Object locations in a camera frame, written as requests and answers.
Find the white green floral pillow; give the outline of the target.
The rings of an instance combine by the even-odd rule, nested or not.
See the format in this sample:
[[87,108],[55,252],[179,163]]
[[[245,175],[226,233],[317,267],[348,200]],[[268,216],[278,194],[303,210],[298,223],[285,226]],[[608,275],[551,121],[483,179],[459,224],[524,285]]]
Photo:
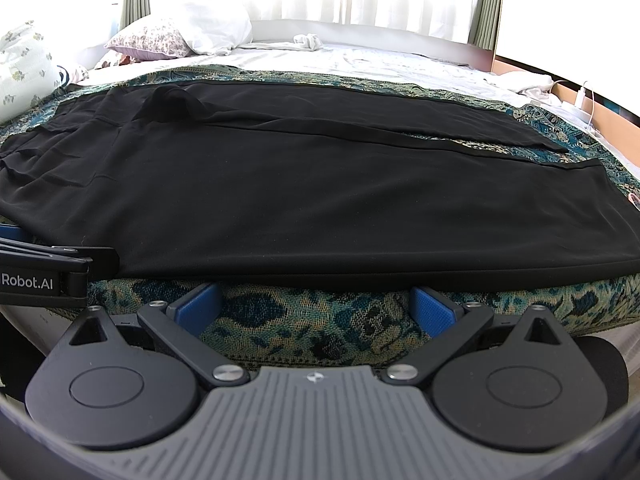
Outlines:
[[15,22],[1,29],[2,124],[61,88],[56,66],[50,44],[33,21]]

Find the purple floral pillow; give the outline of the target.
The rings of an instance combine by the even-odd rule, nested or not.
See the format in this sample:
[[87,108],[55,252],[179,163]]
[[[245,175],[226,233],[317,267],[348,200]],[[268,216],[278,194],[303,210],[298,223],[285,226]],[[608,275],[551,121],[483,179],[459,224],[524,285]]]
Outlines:
[[152,14],[120,30],[104,44],[104,48],[139,61],[186,58],[193,54],[173,24],[154,18]]

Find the black pants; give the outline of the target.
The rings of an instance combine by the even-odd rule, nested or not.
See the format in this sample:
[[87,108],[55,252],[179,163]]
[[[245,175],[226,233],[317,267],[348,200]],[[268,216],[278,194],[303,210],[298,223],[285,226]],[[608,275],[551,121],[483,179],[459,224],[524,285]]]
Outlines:
[[298,84],[117,87],[1,147],[1,212],[116,273],[506,290],[639,270],[603,165],[498,110]]

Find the small white rolled cloth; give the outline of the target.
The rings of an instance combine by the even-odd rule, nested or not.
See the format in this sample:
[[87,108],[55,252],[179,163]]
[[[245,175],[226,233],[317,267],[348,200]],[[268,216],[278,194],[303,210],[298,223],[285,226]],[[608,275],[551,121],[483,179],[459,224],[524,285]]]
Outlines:
[[293,37],[293,46],[299,51],[319,51],[324,47],[323,41],[317,34],[298,34]]

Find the white bed sheet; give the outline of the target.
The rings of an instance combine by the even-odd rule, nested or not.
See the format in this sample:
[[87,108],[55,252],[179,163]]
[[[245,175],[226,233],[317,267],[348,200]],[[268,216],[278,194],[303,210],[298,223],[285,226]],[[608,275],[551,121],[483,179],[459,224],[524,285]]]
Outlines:
[[550,106],[520,96],[497,82],[497,77],[507,72],[528,72],[500,62],[491,72],[483,72],[467,65],[444,62],[424,55],[399,53],[364,47],[327,44],[322,50],[292,51],[268,48],[239,48],[227,55],[195,55],[173,60],[133,62],[123,66],[96,66],[89,70],[79,83],[95,86],[108,82],[124,81],[144,74],[170,68],[204,65],[225,65],[241,70],[280,70],[358,77],[379,81],[417,84],[427,89],[450,90],[467,96],[478,96],[521,106],[527,103],[540,105],[552,112],[566,116],[575,107],[576,96],[564,81],[555,81],[552,92],[561,100],[559,106]]

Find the teal gold patterned bedspread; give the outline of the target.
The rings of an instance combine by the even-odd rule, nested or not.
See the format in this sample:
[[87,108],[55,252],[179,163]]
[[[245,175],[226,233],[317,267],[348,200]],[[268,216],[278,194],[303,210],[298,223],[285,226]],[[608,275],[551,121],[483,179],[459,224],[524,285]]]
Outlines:
[[[473,143],[472,148],[515,155],[532,162],[602,162],[626,196],[639,195],[639,179],[600,142],[537,104],[514,106],[503,98],[481,98],[470,92],[423,89],[367,78],[328,74],[241,70],[223,65],[160,70],[127,80],[129,87],[163,82],[265,82],[364,91],[378,96],[410,96],[471,105],[508,114],[568,151],[554,154],[539,148],[508,148]],[[636,274],[604,281],[513,292],[454,292],[451,299],[485,301],[499,313],[520,314],[531,304],[553,311],[568,331],[587,335],[618,332],[639,319]],[[227,287],[221,292],[221,314],[196,333],[206,344],[250,365],[372,364],[403,356],[426,337],[408,317],[405,292],[320,292],[274,286]]]

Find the navy white striped cloth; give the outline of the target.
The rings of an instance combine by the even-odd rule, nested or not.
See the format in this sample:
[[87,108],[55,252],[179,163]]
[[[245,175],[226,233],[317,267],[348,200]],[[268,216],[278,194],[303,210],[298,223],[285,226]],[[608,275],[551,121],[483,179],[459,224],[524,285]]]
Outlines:
[[82,81],[86,76],[86,71],[82,67],[71,68],[70,70],[62,65],[56,66],[58,70],[58,81],[61,87],[66,87],[69,84],[77,84],[78,81]]

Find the green right curtain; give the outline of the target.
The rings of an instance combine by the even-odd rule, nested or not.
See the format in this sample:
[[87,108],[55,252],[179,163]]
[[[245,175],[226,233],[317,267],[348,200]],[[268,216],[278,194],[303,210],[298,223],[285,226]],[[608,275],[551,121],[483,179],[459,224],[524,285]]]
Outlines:
[[502,0],[477,0],[468,43],[483,50],[495,51]]

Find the white crumpled cloth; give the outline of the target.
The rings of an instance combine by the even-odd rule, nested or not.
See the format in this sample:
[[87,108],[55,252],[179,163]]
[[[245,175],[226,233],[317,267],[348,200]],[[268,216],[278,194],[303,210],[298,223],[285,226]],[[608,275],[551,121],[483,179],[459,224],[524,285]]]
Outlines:
[[529,72],[507,72],[497,77],[497,82],[520,96],[526,96],[538,103],[559,106],[561,100],[552,92],[555,81],[550,75]]

